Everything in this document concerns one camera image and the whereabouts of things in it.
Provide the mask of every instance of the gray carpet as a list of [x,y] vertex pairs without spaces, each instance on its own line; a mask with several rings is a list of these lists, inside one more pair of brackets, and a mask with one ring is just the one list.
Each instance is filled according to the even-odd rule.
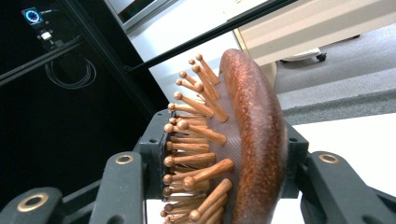
[[277,62],[275,91],[290,124],[396,112],[396,24],[320,50],[323,63]]

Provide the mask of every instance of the blue light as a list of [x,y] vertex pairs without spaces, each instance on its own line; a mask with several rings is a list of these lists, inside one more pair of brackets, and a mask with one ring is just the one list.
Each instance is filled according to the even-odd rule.
[[33,22],[33,23],[41,22],[40,14],[38,14],[38,12],[34,10],[27,10],[25,12],[25,17],[29,22]]

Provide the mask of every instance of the chair wheel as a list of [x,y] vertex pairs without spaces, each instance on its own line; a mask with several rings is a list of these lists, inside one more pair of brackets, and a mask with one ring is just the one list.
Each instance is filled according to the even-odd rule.
[[321,53],[321,54],[319,54],[319,55],[317,56],[317,59],[318,59],[320,62],[326,61],[326,58],[327,58],[327,53]]

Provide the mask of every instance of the wooden peg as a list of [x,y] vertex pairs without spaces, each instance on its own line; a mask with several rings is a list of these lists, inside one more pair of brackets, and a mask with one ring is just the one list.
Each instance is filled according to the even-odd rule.
[[192,66],[192,71],[198,75],[201,81],[204,83],[205,90],[208,92],[208,96],[212,97],[212,99],[217,100],[220,98],[219,93],[213,88],[212,84],[206,77],[205,70],[202,70],[198,64]]
[[198,175],[203,170],[195,170],[195,171],[191,171],[191,172],[187,172],[187,173],[179,174],[179,175],[164,175],[163,176],[163,183],[166,184],[166,185],[169,185],[169,184],[171,184],[174,181],[183,180],[187,176]]
[[181,131],[193,131],[201,134],[210,141],[216,142],[222,146],[224,146],[224,144],[227,142],[227,137],[224,134],[215,133],[210,129],[190,125],[186,120],[181,120],[180,122],[178,122],[177,127]]
[[195,89],[195,87],[194,87],[192,84],[190,84],[190,82],[187,82],[187,81],[178,79],[178,80],[176,80],[176,84],[177,84],[178,86],[182,86],[182,87],[185,87],[185,88],[187,88],[187,89],[189,89],[189,90],[192,90],[192,91],[197,92],[197,90]]
[[204,91],[205,87],[202,82],[196,82],[194,87],[200,92],[205,98],[207,98],[206,102],[209,104],[210,108],[213,109],[215,112],[216,118],[220,122],[225,122],[228,119],[228,114],[225,112],[225,110],[218,104],[216,101],[211,99],[210,97],[207,97],[207,93]]
[[[183,119],[178,118],[175,120],[176,124]],[[207,121],[206,119],[186,119],[190,125],[195,125],[195,126],[207,126]]]
[[167,150],[184,150],[184,151],[195,151],[200,153],[209,152],[209,144],[187,144],[187,143],[173,143],[171,141],[166,142]]
[[197,93],[197,96],[204,102],[206,102],[205,97],[201,93]]
[[190,220],[192,222],[198,222],[201,219],[202,214],[216,201],[218,201],[223,195],[225,195],[231,188],[233,183],[224,178],[218,186],[212,191],[212,193],[204,200],[204,202],[196,209],[190,212]]
[[218,224],[221,223],[221,218],[224,215],[224,208],[221,207],[217,212],[215,212],[215,214],[213,214],[212,217],[210,217],[206,224]]
[[177,114],[177,118],[182,118],[182,119],[205,119],[205,115],[200,115],[200,114]]
[[189,202],[193,200],[201,200],[206,199],[206,194],[197,194],[197,195],[188,195],[188,196],[169,196],[165,199],[168,203],[181,203],[181,202]]
[[215,75],[213,70],[206,63],[206,61],[204,60],[204,57],[202,56],[202,54],[197,54],[197,56],[195,56],[195,58],[196,58],[196,60],[198,60],[201,63],[202,67],[206,70],[210,82],[213,85],[218,85],[220,83],[219,78]]
[[173,143],[186,143],[186,144],[207,144],[208,141],[206,138],[185,138],[185,137],[177,137],[170,136],[169,140]]
[[196,206],[195,208],[198,208],[198,206],[205,200],[205,198],[201,199],[196,199],[196,200],[190,200],[190,201],[185,201],[185,202],[179,202],[179,203],[168,203],[163,210],[166,212],[170,212],[174,209],[177,208],[183,208],[183,207],[189,207],[189,206]]
[[190,77],[190,76],[186,73],[186,71],[181,71],[178,75],[179,75],[180,77],[186,79],[187,81],[189,81],[191,85],[194,85],[195,82],[197,82],[193,77]]
[[204,169],[202,172],[193,175],[186,176],[183,179],[183,188],[185,190],[194,190],[195,186],[200,181],[205,181],[212,179],[216,176],[222,175],[226,172],[229,172],[233,169],[233,161],[230,159],[224,159],[211,167]]
[[196,170],[198,170],[198,169],[192,168],[192,167],[186,167],[186,166],[178,166],[178,165],[169,167],[169,172],[175,173],[175,174],[184,174],[184,173],[196,171]]
[[205,224],[207,220],[212,217],[217,211],[220,210],[228,202],[228,195],[224,194],[218,201],[213,203],[201,216],[198,224]]
[[[206,191],[209,190],[210,185],[209,182],[201,182],[197,184],[195,191]],[[183,187],[176,187],[176,188],[169,188],[165,187],[163,189],[163,196],[168,197],[171,196],[171,194],[174,193],[193,193],[193,191],[190,190],[184,190]]]
[[200,164],[213,161],[216,161],[216,154],[213,152],[208,152],[186,157],[167,156],[165,160],[163,160],[163,164],[167,167],[171,167],[176,164]]
[[176,91],[174,93],[174,98],[175,100],[183,101],[184,103],[186,103],[187,105],[191,106],[196,111],[198,111],[200,114],[203,114],[207,117],[212,118],[213,115],[215,115],[215,113],[211,108],[207,107],[206,105],[199,104],[187,96],[183,96],[183,93],[181,93],[180,91]]
[[170,103],[168,105],[168,110],[170,110],[170,111],[185,111],[185,112],[189,112],[192,114],[201,114],[198,110],[196,110],[195,108],[192,108],[190,105],[178,105],[178,104],[174,104],[174,103]]
[[183,133],[183,134],[188,134],[190,137],[200,137],[201,135],[191,131],[191,130],[180,130],[177,126],[174,126],[170,123],[165,124],[165,126],[163,126],[163,130],[166,131],[167,133]]

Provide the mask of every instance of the black bar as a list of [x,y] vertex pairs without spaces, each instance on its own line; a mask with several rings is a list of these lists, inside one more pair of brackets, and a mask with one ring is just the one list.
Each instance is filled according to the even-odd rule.
[[15,69],[12,69],[11,71],[9,71],[7,73],[4,73],[3,75],[0,76],[0,86],[3,86],[5,84],[7,84],[8,82],[14,80],[15,78],[20,77],[20,76],[32,71],[33,69],[56,59],[57,57],[69,52],[70,50],[73,50],[73,49],[79,47],[83,43],[84,43],[84,41],[83,41],[82,37],[78,37],[74,40],[67,42],[61,48],[55,49],[49,53],[46,53],[46,54],[30,61],[29,63],[26,63],[24,65],[21,65],[21,66],[15,68]]
[[145,120],[151,120],[152,115],[156,112],[154,105],[148,100],[147,95],[143,93],[141,88],[133,80],[125,76],[124,64],[120,57],[114,49],[110,47],[109,43],[103,37],[92,18],[88,15],[79,1],[58,0],[58,2],[66,9],[71,20],[78,25],[87,43],[107,66],[113,77],[119,82],[129,98],[134,102],[137,109],[144,116]]
[[128,74],[133,74],[137,73],[143,69],[148,69],[156,64],[162,63],[172,57],[177,56],[178,54],[195,48],[201,44],[204,44],[205,42],[216,38],[220,35],[224,35],[227,32],[232,31],[233,29],[236,29],[242,25],[245,25],[251,21],[255,21],[258,18],[261,18],[273,11],[276,11],[282,7],[287,6],[290,3],[293,3],[297,0],[272,0],[265,2],[263,5],[259,5],[257,7],[254,7],[253,9],[241,14],[240,16],[225,22],[224,24],[202,34],[198,35],[197,37],[185,42],[184,44],[181,44],[173,49],[170,49],[166,51],[163,54],[160,54],[157,57],[154,57],[145,63],[141,63],[138,66],[134,67],[130,71],[128,71]]

